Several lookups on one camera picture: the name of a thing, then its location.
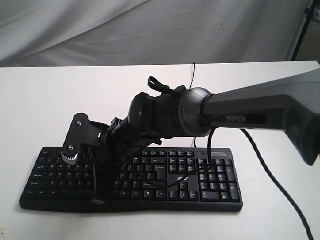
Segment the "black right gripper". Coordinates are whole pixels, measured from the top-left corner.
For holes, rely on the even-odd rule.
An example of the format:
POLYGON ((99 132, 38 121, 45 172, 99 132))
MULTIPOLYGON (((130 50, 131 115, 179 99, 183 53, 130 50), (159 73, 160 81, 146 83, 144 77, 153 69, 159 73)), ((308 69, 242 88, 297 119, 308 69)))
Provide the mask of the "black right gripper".
POLYGON ((103 146, 97 160, 92 150, 91 161, 93 165, 94 194, 91 199, 93 204, 104 204, 109 193, 114 189, 114 184, 120 177, 121 170, 135 154, 144 150, 151 144, 161 145, 163 138, 158 132, 151 128, 138 131, 126 118, 116 119, 116 123, 107 125, 98 122, 97 127, 102 131, 99 141, 103 146))

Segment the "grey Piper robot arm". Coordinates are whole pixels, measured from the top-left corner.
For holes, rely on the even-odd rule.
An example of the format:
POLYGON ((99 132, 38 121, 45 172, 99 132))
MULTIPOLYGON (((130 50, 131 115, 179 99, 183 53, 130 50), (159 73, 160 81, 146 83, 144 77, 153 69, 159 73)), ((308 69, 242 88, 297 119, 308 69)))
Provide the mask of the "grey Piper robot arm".
POLYGON ((102 132, 93 151, 97 186, 93 201, 104 204, 113 183, 132 157, 151 144, 175 137, 209 137, 218 128, 283 131, 312 166, 320 153, 320 72, 309 71, 258 85, 213 94, 196 87, 171 89, 156 78, 152 97, 138 94, 128 116, 102 132))

